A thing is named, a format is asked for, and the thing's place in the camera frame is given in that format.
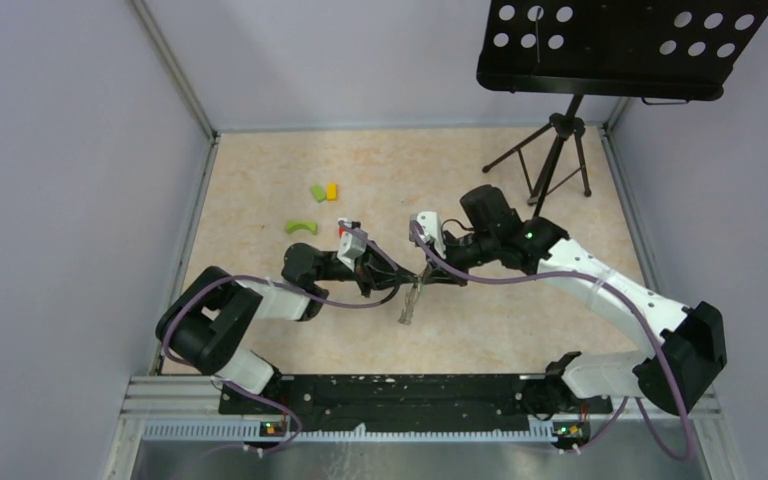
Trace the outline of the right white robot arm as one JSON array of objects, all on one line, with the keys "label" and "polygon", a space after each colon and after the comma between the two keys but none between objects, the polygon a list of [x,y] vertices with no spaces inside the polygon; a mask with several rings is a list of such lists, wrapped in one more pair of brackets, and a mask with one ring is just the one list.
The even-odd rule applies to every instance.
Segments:
[{"label": "right white robot arm", "polygon": [[722,313],[701,301],[666,298],[599,260],[552,221],[520,218],[502,191],[481,185],[460,204],[470,231],[455,237],[437,213],[410,222],[410,238],[454,282],[512,285],[544,280],[611,323],[635,350],[570,354],[546,385],[549,404],[572,412],[586,398],[645,398],[660,410],[689,413],[727,364]]}]

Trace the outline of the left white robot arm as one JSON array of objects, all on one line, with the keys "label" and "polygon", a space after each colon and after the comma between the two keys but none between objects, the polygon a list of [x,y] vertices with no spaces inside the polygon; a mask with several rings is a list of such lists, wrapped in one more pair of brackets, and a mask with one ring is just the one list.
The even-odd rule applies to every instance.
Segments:
[{"label": "left white robot arm", "polygon": [[229,380],[242,390],[243,401],[257,413],[279,404],[277,367],[246,349],[242,341],[254,321],[313,319],[332,305],[322,281],[352,282],[363,297],[385,291],[392,299],[415,274],[386,259],[371,245],[363,252],[342,254],[295,243],[284,254],[281,281],[234,277],[206,268],[161,316],[155,335],[168,358],[203,375]]}]

